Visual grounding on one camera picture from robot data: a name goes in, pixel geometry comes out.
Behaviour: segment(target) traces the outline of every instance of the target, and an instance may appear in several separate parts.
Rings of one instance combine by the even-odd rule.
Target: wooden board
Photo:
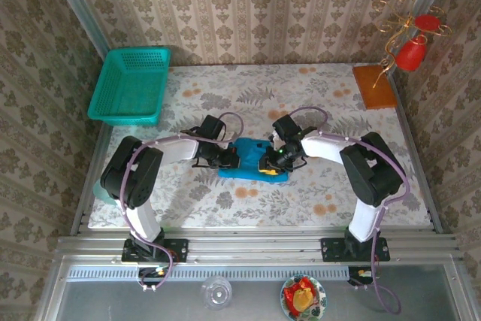
[[[366,65],[352,68],[366,109],[395,108],[398,106],[398,101],[385,74],[381,76],[376,87],[373,88],[377,76],[381,71],[383,71],[383,69],[380,65]]]

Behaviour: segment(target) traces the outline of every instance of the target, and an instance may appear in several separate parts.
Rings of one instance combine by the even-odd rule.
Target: floral plate
[[[306,309],[303,313],[299,314],[299,316],[294,316],[287,307],[286,299],[284,297],[284,288],[290,287],[294,283],[297,283],[301,280],[302,277],[307,277],[309,281],[314,285],[316,288],[316,294],[314,295],[314,303]],[[282,289],[280,289],[280,306],[283,308],[284,313],[286,316],[291,319],[292,321],[318,321],[321,319],[322,315],[324,314],[325,307],[327,306],[327,298],[325,296],[324,288],[321,286],[318,280],[311,276],[307,276],[306,274],[296,274],[286,280],[283,284]]]

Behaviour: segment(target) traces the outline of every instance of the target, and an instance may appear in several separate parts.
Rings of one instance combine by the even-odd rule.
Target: purple cable
[[[168,270],[167,270],[167,273],[165,274],[164,278],[158,282],[156,285],[152,286],[152,289],[157,289],[159,288],[168,278],[169,276],[171,275],[172,273],[172,268],[173,265],[174,265],[174,260],[172,259],[172,255],[171,253],[163,246],[159,245],[159,244],[154,244],[150,241],[148,241],[147,239],[143,238],[142,236],[140,236],[138,234],[138,232],[135,230],[135,227],[134,225],[132,225],[132,223],[130,222],[129,218],[127,217],[127,209],[126,209],[126,204],[123,200],[123,195],[124,195],[124,192],[126,190],[126,184],[127,184],[127,179],[129,178],[129,172],[131,171],[132,169],[132,166],[134,165],[134,162],[135,160],[137,159],[138,155],[140,154],[140,152],[142,150],[144,150],[145,148],[149,147],[149,146],[152,146],[152,145],[158,145],[158,144],[162,144],[162,143],[165,143],[167,141],[173,141],[173,140],[177,140],[177,139],[192,139],[192,140],[195,140],[195,141],[203,141],[203,142],[207,142],[207,143],[215,143],[215,144],[224,144],[224,143],[231,143],[231,142],[235,142],[235,140],[241,136],[242,132],[244,131],[244,121],[242,120],[241,116],[239,116],[238,114],[236,113],[233,113],[233,112],[225,112],[224,114],[222,114],[219,118],[223,117],[224,115],[227,115],[227,114],[231,114],[233,116],[236,116],[239,120],[240,120],[240,132],[239,132],[239,135],[237,137],[234,137],[234,138],[231,138],[231,139],[228,139],[226,141],[217,141],[217,140],[214,140],[214,139],[206,139],[206,138],[201,138],[201,137],[194,137],[194,136],[191,136],[191,135],[182,135],[182,134],[178,134],[178,135],[172,135],[170,137],[166,137],[166,138],[160,138],[158,140],[155,140],[155,141],[148,141],[144,144],[142,144],[139,148],[137,148],[137,150],[134,152],[134,154],[132,154],[132,157],[130,158],[130,161],[129,163],[127,163],[127,166],[126,166],[126,171],[123,175],[123,179],[122,179],[122,184],[120,186],[120,195],[119,195],[119,202],[120,202],[120,207],[122,208],[122,216],[124,218],[124,220],[126,221],[127,223],[127,226],[129,226],[129,228],[131,229],[131,232],[134,234],[134,236],[136,238],[138,238],[140,241],[144,242],[145,244],[149,245],[149,246],[152,246],[152,247],[155,247],[159,250],[161,250],[162,252],[164,252],[167,257],[168,257]],[[140,281],[140,284],[142,286],[145,286],[145,283],[143,280]]]
[[[379,215],[378,217],[376,218],[376,222],[374,223],[374,229],[376,229],[377,231],[379,231],[379,228],[380,228],[380,225],[381,225],[381,221],[383,220],[383,217],[384,217],[384,214],[386,213],[386,209],[387,209],[387,206],[391,203],[394,203],[394,202],[397,202],[397,201],[400,201],[402,200],[404,197],[406,197],[407,195],[410,194],[411,192],[411,186],[409,185],[409,181],[407,180],[407,177],[406,175],[404,174],[404,172],[402,171],[402,169],[396,164],[396,162],[394,162],[392,159],[390,159],[385,153],[381,152],[380,150],[378,150],[376,147],[373,147],[371,146],[370,144],[367,144],[363,141],[360,141],[360,140],[357,140],[357,139],[354,139],[354,138],[351,138],[351,137],[343,137],[341,135],[333,135],[333,134],[325,134],[323,132],[319,132],[319,135],[321,137],[324,137],[324,138],[327,138],[327,139],[332,139],[332,140],[336,140],[336,141],[339,141],[339,140],[344,140],[344,141],[351,141],[353,143],[357,143],[363,147],[365,147],[366,149],[372,151],[372,152],[375,152],[376,154],[378,154],[380,157],[382,157],[386,162],[389,163],[389,165],[391,167],[394,168],[394,170],[399,174],[399,177],[401,177],[401,179],[403,180],[403,183],[404,183],[404,194],[402,195],[399,195],[398,197],[394,197],[394,198],[391,198],[391,199],[388,199],[387,201],[384,201],[384,204],[381,208],[381,211],[379,212]],[[373,245],[372,245],[372,248],[371,248],[371,272],[372,272],[372,275],[373,275],[373,286],[374,286],[374,290],[376,291],[376,295],[377,295],[377,299],[379,300],[380,304],[384,307],[384,309],[393,314],[393,315],[398,315],[401,313],[401,302],[399,301],[399,297],[393,292],[391,291],[390,289],[388,289],[387,287],[384,287],[384,286],[379,286],[377,284],[377,281],[376,281],[376,242],[377,242],[377,232],[376,234],[373,236]],[[385,291],[387,291],[387,293],[389,293],[395,300],[396,302],[398,303],[398,309],[397,310],[393,310],[391,309],[388,305],[386,305],[384,303],[384,300],[381,298],[381,294],[380,294],[380,289],[384,289]]]
[[[316,107],[314,105],[306,105],[306,106],[303,106],[303,107],[299,107],[298,109],[294,109],[291,113],[289,113],[289,116],[299,112],[299,111],[304,111],[304,110],[307,110],[307,109],[311,109],[311,110],[314,110],[314,111],[319,111],[321,112],[322,114],[324,114],[324,120],[322,121],[321,125],[317,128],[317,130],[321,130],[321,127],[324,126],[326,124],[326,122],[328,121],[328,118],[329,118],[329,115],[328,115],[328,112],[324,111],[322,108],[320,107]]]

